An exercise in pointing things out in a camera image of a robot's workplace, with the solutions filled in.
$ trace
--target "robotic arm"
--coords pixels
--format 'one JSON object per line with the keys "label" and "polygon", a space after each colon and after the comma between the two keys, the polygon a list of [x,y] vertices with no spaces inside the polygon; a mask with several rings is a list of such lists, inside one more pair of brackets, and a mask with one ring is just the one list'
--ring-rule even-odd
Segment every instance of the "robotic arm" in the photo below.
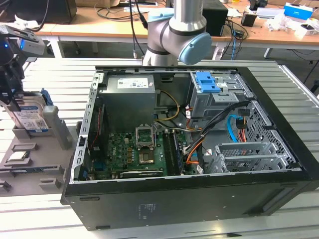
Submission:
{"label": "robotic arm", "polygon": [[20,107],[14,95],[23,91],[21,80],[24,78],[24,73],[18,62],[18,56],[14,55],[9,43],[10,37],[18,38],[18,47],[26,52],[43,54],[45,45],[32,32],[0,25],[0,106],[16,112],[20,111]]}
{"label": "robotic arm", "polygon": [[203,0],[174,0],[172,8],[149,13],[148,49],[143,65],[186,65],[202,60],[211,47],[203,17]]}

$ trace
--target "hard drive label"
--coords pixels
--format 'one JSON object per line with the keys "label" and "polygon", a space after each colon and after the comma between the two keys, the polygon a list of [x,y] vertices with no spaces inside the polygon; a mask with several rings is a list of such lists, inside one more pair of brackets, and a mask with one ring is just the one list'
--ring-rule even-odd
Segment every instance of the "hard drive label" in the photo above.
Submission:
{"label": "hard drive label", "polygon": [[14,112],[24,128],[31,132],[47,132],[49,127],[40,116],[37,106],[21,106],[20,112]]}

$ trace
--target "desk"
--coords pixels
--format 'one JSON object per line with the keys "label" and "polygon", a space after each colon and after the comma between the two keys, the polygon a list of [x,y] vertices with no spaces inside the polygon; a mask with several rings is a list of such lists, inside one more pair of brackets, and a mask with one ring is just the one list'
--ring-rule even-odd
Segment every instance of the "desk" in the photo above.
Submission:
{"label": "desk", "polygon": [[[238,3],[229,3],[226,7],[233,7],[243,12],[248,5],[248,1],[242,0]],[[128,12],[118,12],[110,14],[110,17],[120,17],[129,15]],[[233,18],[234,22],[240,24],[241,18]],[[243,47],[268,48],[264,57],[269,56],[273,48],[280,49],[300,49],[300,50],[319,50],[319,35],[305,36],[302,39],[295,37],[294,31],[269,31],[264,26],[266,20],[256,19],[253,27],[245,27],[248,31],[248,38],[242,42]],[[140,20],[136,18],[134,22],[135,34],[140,43],[147,43],[148,32],[143,28]],[[88,42],[132,42],[132,30],[129,21],[116,22],[103,19],[94,11],[92,7],[78,7],[77,15],[69,25],[47,24],[38,33],[44,40],[51,42],[55,57],[64,57],[60,41],[88,41]],[[213,59],[220,60],[224,48],[231,40],[231,32],[225,27],[221,37],[213,37],[212,45],[216,46]]]}
{"label": "desk", "polygon": [[[109,17],[121,17],[129,15],[129,12],[110,14]],[[147,43],[148,31],[143,28],[139,18],[134,21],[134,30],[139,43]],[[231,35],[213,37],[213,45],[218,42],[228,42]],[[88,41],[88,42],[126,42],[132,43],[132,29],[130,21],[117,22],[103,19],[94,11],[93,7],[78,7],[77,13],[71,24],[56,24],[51,31],[49,40],[52,44],[55,57],[63,57],[63,51],[59,41]]]}
{"label": "desk", "polygon": [[[227,8],[233,7],[239,12],[243,12],[246,6],[249,4],[248,1],[242,0],[238,3],[229,3]],[[267,5],[271,8],[283,8],[283,6],[277,5]],[[240,24],[241,18],[232,18],[232,21]],[[266,22],[265,19],[256,18],[253,27],[245,27],[248,31],[248,37],[242,42],[243,47],[258,47],[258,48],[268,48],[264,57],[267,58],[272,50],[272,48],[280,49],[300,49],[300,50],[319,50],[319,35],[305,36],[302,39],[295,36],[294,31],[288,29],[285,31],[269,31],[267,27],[264,26]],[[230,35],[230,30],[228,27],[225,28],[224,34],[226,36]]]}

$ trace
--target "yellow wire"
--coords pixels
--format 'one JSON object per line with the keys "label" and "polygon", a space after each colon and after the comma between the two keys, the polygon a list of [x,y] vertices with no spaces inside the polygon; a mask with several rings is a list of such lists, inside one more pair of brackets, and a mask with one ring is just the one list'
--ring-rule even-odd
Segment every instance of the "yellow wire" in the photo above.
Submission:
{"label": "yellow wire", "polygon": [[167,94],[169,97],[171,97],[171,99],[175,102],[175,104],[176,104],[176,106],[177,106],[177,111],[176,111],[176,114],[173,115],[172,117],[163,118],[163,119],[155,119],[155,121],[167,121],[167,120],[172,120],[172,119],[176,118],[176,117],[178,116],[178,114],[179,114],[179,104],[178,104],[177,100],[175,100],[175,98],[174,98],[170,93],[168,93],[168,92],[166,92],[166,91],[162,91],[162,90],[161,90],[161,92],[164,92],[164,93]]}

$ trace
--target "orange wire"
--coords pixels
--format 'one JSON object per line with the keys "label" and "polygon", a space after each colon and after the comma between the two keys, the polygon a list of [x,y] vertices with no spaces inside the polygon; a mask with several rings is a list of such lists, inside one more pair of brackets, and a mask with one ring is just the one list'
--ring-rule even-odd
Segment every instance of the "orange wire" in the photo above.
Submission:
{"label": "orange wire", "polygon": [[[194,109],[194,107],[191,107],[191,108],[188,109],[188,111],[192,111],[193,109]],[[189,127],[189,122],[190,122],[190,119],[188,119],[187,122],[186,122],[186,128],[189,129],[189,130],[195,130],[195,128],[190,128]]]}
{"label": "orange wire", "polygon": [[243,140],[244,140],[244,142],[246,142],[245,129],[243,129]]}
{"label": "orange wire", "polygon": [[204,142],[204,139],[203,139],[201,142],[199,142],[198,145],[196,145],[196,147],[189,153],[189,156],[188,156],[188,158],[187,158],[187,160],[186,160],[186,164],[192,164],[192,163],[198,164],[197,161],[191,161],[191,162],[190,162],[189,160],[190,160],[190,158],[191,158],[191,155],[195,152],[195,150],[196,150],[203,142]]}

